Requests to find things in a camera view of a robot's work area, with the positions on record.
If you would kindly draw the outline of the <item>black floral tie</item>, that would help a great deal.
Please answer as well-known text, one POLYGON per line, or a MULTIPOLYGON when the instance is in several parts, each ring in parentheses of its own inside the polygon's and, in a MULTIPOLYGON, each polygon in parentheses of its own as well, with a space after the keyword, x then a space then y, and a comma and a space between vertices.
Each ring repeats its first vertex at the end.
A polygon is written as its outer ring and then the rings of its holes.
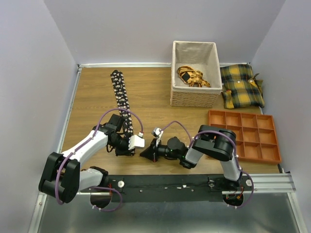
MULTIPOLYGON (((125 87, 124 75, 121 71, 114 70, 111 74, 111 82, 113 85, 113 90, 115 94, 115 99, 117 102, 117 107, 120 109, 130 110, 129 100, 127 96, 127 91, 125 87)), ((123 133, 127 137, 133 135, 133 123, 131 114, 127 111, 119 110, 120 115, 124 118, 124 123, 122 126, 123 133)))

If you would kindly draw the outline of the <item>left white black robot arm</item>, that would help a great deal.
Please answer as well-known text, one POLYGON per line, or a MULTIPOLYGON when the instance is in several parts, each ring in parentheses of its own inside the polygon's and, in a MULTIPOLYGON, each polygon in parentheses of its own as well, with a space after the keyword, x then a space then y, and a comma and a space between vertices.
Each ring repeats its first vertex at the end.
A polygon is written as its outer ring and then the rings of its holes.
POLYGON ((94 126, 91 132, 74 147, 51 153, 45 163, 38 190, 57 199, 60 204, 71 202, 76 194, 88 188, 104 191, 108 184, 108 171, 92 166, 82 171, 82 165, 104 147, 118 152, 129 151, 129 137, 120 130, 125 118, 113 114, 109 121, 94 126))

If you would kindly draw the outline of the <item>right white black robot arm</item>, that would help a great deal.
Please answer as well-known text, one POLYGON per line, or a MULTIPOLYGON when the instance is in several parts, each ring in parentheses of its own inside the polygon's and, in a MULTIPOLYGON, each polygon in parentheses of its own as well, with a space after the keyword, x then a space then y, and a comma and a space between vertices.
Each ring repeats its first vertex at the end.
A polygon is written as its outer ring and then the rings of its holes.
POLYGON ((154 132, 153 135, 155 138, 149 147, 140 153, 141 157, 153 162, 158 161, 159 157, 179 160, 182 167, 191 169, 196 167, 203 155, 207 155, 221 163, 224 172, 221 189, 240 189, 242 172, 236 159, 236 134, 233 131, 201 125, 189 146, 176 136, 163 145, 161 132, 154 132))

